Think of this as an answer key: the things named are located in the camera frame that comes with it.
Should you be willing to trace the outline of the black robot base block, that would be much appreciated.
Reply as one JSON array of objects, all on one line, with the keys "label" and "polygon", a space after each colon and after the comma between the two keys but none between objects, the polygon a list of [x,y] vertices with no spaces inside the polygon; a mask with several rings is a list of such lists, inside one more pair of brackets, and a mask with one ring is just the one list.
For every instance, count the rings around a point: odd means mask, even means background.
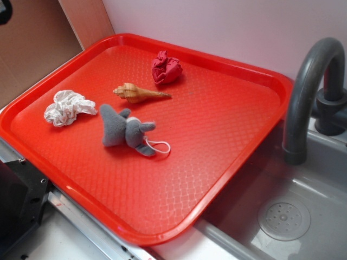
[{"label": "black robot base block", "polygon": [[1,252],[40,226],[49,188],[29,161],[1,162]]}]

